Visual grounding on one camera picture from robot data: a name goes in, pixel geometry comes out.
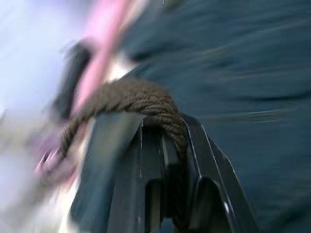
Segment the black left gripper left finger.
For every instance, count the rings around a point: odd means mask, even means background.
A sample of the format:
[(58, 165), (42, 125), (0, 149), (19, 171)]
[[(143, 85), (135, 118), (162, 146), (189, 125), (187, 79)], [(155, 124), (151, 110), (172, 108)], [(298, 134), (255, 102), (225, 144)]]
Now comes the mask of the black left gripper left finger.
[(157, 128), (143, 116), (97, 117), (70, 208), (80, 233), (168, 233), (167, 181)]

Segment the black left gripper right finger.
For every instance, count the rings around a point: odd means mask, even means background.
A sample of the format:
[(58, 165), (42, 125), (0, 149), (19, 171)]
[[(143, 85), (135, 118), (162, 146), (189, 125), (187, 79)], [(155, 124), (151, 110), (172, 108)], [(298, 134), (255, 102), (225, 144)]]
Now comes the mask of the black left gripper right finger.
[(260, 233), (229, 159), (195, 118), (182, 115), (186, 147), (167, 141), (171, 213), (177, 233)]

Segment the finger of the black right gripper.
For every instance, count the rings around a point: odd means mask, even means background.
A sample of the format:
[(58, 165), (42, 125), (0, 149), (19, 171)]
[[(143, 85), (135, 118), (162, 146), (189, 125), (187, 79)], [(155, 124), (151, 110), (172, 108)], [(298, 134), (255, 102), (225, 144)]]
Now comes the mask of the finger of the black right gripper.
[(85, 42), (79, 42), (71, 48), (63, 82), (55, 98), (55, 112), (60, 119), (69, 118), (75, 89), (89, 61), (90, 47)]

